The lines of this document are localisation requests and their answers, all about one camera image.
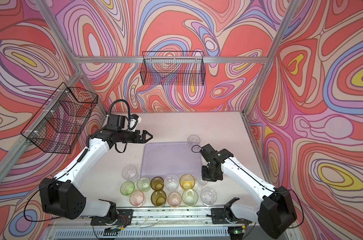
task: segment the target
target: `black mounting plate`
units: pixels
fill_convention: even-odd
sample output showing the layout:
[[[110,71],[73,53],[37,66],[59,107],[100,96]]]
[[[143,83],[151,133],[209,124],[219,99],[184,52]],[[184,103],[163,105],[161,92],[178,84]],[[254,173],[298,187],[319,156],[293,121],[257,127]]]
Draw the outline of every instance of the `black mounting plate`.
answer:
[[[118,215],[125,216],[128,219],[128,223],[126,223],[126,219],[124,217],[117,217],[116,223],[114,225],[131,225],[132,221],[132,209],[116,209],[118,212]],[[106,222],[106,219],[104,217],[92,217],[91,225],[92,226],[107,226],[107,224],[112,224],[113,222]]]
[[[226,214],[224,212],[224,208],[211,209],[211,215],[214,216],[212,218],[213,224],[229,224],[229,222],[226,220]],[[247,226],[248,224],[250,224],[252,222],[248,221],[246,219],[238,219],[237,222],[233,222],[233,223],[244,223]]]

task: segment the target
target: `glass cup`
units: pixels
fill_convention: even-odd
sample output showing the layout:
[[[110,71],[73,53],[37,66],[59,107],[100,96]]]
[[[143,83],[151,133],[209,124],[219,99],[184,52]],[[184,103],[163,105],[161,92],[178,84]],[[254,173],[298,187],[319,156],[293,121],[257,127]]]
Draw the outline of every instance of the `glass cup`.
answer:
[[[130,196],[132,206],[141,207],[144,203],[144,193],[140,190],[134,191]]]
[[[200,192],[200,199],[206,206],[211,206],[216,202],[216,192],[210,187],[205,187]]]
[[[150,190],[150,184],[150,180],[147,177],[141,177],[137,180],[136,187],[143,192],[147,192]]]
[[[199,174],[198,179],[196,180],[199,185],[206,185],[208,181],[203,180],[202,174]]]
[[[154,177],[151,180],[151,188],[153,190],[163,190],[163,188],[164,188],[164,180],[161,177]]]
[[[183,189],[193,188],[195,186],[195,178],[192,175],[190,175],[190,174],[184,174],[180,178],[180,186]]]
[[[185,205],[192,207],[198,202],[199,197],[198,193],[194,189],[186,189],[181,195],[181,199]]]
[[[179,180],[178,177],[175,175],[169,175],[164,179],[164,185],[165,187],[170,190],[174,191],[179,187]]]
[[[124,182],[120,187],[120,192],[123,195],[130,195],[135,190],[135,184],[131,181]]]
[[[126,166],[121,172],[121,175],[123,176],[124,179],[131,181],[135,181],[139,177],[137,168],[134,165]]]
[[[165,205],[167,196],[163,190],[155,190],[151,195],[151,202],[156,207],[162,207]]]
[[[188,142],[191,146],[193,146],[193,147],[192,147],[192,151],[193,151],[193,152],[199,152],[199,151],[200,151],[200,147],[198,147],[198,146],[194,146],[194,145],[199,145],[199,143],[200,143],[200,138],[199,138],[198,136],[196,136],[196,135],[191,135],[191,136],[189,136],[189,137],[188,137],[188,139],[187,139],[187,142]]]
[[[168,195],[167,202],[173,208],[179,207],[182,203],[182,195],[178,192],[171,192]]]

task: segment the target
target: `light green glass cup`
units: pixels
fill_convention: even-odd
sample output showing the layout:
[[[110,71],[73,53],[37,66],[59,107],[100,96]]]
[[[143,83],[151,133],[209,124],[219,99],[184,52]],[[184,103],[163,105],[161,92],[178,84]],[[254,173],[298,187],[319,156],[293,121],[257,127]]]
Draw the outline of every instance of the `light green glass cup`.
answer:
[[[135,190],[135,184],[131,181],[124,182],[120,187],[121,194],[125,196],[130,195],[133,190]]]
[[[188,207],[192,207],[198,202],[199,196],[198,193],[194,189],[186,189],[181,195],[181,199],[184,204]]]
[[[141,177],[136,182],[136,187],[142,192],[147,192],[150,190],[151,182],[147,177]]]

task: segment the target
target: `purple tray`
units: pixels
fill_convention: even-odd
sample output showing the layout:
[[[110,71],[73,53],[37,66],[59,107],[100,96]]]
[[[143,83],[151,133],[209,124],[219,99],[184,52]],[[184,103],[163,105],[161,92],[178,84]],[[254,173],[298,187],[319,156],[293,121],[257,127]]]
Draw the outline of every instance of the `purple tray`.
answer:
[[[202,171],[200,153],[192,152],[191,148],[188,142],[147,143],[141,164],[141,177],[151,180],[160,176],[164,179],[173,174],[180,178],[188,173],[198,178]]]

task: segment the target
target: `black wire mesh basket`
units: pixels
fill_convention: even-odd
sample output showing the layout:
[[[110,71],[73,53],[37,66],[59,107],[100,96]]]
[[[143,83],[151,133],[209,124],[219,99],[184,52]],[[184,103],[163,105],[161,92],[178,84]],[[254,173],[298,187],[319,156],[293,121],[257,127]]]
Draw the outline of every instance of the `black wire mesh basket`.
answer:
[[[66,87],[42,121],[26,135],[24,129],[28,122],[21,134],[43,152],[70,154],[97,101],[95,93],[83,88]]]
[[[202,51],[144,51],[142,54],[143,85],[204,85]]]

